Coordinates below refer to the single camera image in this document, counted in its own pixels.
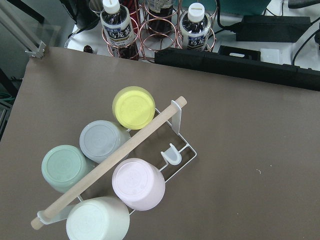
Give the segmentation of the white plastic cup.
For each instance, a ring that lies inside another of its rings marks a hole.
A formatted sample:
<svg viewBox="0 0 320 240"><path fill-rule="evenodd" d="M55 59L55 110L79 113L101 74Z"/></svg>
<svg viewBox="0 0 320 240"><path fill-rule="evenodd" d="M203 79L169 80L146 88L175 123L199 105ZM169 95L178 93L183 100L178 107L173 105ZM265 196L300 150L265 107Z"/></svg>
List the white plastic cup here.
<svg viewBox="0 0 320 240"><path fill-rule="evenodd" d="M122 240L130 226L127 206L113 196L84 200L71 210L66 220L70 240Z"/></svg>

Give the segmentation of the oolong tea bottle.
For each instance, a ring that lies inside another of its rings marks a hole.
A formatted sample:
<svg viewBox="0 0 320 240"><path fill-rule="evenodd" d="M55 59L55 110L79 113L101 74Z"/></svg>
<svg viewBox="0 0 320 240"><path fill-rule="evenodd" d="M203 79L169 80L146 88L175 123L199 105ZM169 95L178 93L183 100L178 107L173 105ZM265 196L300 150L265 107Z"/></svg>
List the oolong tea bottle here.
<svg viewBox="0 0 320 240"><path fill-rule="evenodd" d="M136 34L128 8L118 0L104 0L100 20L103 32L118 56L137 61L139 59Z"/></svg>
<svg viewBox="0 0 320 240"><path fill-rule="evenodd" d="M211 20L205 7L194 2L180 18L181 47L185 50L203 51L208 42Z"/></svg>

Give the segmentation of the grey plastic cup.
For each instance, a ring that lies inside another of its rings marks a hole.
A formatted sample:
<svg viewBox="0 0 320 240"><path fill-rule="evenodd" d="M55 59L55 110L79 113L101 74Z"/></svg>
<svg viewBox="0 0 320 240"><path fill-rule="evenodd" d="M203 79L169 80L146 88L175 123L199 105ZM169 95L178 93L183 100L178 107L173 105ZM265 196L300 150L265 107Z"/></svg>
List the grey plastic cup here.
<svg viewBox="0 0 320 240"><path fill-rule="evenodd" d="M130 138L130 133L119 123L96 120L83 128L79 145L87 158L100 164Z"/></svg>

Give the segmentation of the sage green plastic cup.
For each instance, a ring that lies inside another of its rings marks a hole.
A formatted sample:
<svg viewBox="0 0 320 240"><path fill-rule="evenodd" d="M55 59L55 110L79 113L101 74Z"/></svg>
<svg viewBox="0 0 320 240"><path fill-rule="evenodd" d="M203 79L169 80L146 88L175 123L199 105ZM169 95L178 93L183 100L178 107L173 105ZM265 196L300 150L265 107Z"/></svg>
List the sage green plastic cup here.
<svg viewBox="0 0 320 240"><path fill-rule="evenodd" d="M79 148L59 145L47 152L41 163L41 172L46 182L60 193L67 192L95 168Z"/></svg>

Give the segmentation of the black power adapter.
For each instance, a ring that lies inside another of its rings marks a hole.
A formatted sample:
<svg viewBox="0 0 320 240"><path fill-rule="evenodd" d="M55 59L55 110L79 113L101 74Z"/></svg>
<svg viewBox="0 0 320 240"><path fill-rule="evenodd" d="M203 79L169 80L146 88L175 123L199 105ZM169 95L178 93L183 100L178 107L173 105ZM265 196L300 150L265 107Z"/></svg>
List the black power adapter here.
<svg viewBox="0 0 320 240"><path fill-rule="evenodd" d="M235 38L237 42L295 43L310 26L307 16L245 15Z"/></svg>

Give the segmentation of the left oolong tea bottle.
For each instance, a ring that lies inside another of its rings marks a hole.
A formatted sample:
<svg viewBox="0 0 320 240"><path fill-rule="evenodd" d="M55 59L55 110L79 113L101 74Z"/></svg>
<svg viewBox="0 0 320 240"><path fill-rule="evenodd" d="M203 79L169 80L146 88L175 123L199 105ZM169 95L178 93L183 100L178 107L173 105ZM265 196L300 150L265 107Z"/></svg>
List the left oolong tea bottle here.
<svg viewBox="0 0 320 240"><path fill-rule="evenodd" d="M104 0L100 20L103 32L118 56L137 61L139 59L136 34L128 8L118 0Z"/></svg>

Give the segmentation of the dark middle drink bottle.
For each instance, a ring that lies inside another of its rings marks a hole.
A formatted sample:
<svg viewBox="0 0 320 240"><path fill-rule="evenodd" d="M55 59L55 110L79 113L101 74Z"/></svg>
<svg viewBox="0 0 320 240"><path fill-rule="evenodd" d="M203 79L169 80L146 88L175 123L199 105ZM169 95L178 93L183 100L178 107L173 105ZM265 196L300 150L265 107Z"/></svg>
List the dark middle drink bottle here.
<svg viewBox="0 0 320 240"><path fill-rule="evenodd" d="M147 6L150 13L149 20L154 18L164 18L168 21L172 20L173 0L148 0ZM154 38L163 39L163 34L168 33L172 29L172 25L165 20L154 20L148 22L148 31Z"/></svg>

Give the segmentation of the right oolong tea bottle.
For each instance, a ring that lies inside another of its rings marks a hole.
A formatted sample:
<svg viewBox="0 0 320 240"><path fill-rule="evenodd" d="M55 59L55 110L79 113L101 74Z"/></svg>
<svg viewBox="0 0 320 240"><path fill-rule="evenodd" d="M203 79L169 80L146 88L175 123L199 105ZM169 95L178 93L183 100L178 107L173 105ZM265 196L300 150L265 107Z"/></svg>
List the right oolong tea bottle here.
<svg viewBox="0 0 320 240"><path fill-rule="evenodd" d="M211 20L205 7L194 2L180 18L181 47L185 50L203 51L208 42Z"/></svg>

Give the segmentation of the pink plastic cup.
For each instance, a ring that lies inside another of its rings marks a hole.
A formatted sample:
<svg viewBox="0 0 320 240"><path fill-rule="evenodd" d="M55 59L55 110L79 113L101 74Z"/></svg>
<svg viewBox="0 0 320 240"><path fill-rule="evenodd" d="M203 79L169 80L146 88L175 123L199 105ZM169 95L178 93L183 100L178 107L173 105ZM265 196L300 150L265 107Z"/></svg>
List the pink plastic cup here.
<svg viewBox="0 0 320 240"><path fill-rule="evenodd" d="M154 165L140 158L122 161L112 174L115 194L131 209L147 211L165 195L165 179Z"/></svg>

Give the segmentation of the aluminium frame bracket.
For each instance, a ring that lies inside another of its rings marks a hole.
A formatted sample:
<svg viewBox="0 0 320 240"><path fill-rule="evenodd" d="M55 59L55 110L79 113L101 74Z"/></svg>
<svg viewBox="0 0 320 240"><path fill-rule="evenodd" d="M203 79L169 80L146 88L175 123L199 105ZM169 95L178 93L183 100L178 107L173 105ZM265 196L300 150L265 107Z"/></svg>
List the aluminium frame bracket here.
<svg viewBox="0 0 320 240"><path fill-rule="evenodd" d="M28 46L24 52L29 57L42 59L47 52L47 49L47 45L42 40L40 40L38 46L36 44L32 44L31 46Z"/></svg>

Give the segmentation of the yellow plastic cup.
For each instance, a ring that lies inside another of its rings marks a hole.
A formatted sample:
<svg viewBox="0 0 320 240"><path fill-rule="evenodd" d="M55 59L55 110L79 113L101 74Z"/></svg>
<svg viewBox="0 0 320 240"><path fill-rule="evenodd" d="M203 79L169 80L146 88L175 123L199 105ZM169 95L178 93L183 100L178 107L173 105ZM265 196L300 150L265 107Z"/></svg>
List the yellow plastic cup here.
<svg viewBox="0 0 320 240"><path fill-rule="evenodd" d="M140 130L154 118L155 100L144 88L127 86L121 89L112 101L112 113L125 128Z"/></svg>

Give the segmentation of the long black bar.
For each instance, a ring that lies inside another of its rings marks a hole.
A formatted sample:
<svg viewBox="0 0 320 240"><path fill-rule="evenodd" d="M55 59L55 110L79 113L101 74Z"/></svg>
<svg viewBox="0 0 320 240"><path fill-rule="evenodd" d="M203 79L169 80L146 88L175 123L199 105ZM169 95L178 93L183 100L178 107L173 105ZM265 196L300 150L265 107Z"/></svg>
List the long black bar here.
<svg viewBox="0 0 320 240"><path fill-rule="evenodd" d="M199 52L177 48L168 48L156 52L154 54L154 62L159 65L306 90L320 90L319 71L288 64L280 65L235 56L219 55L213 52Z"/></svg>

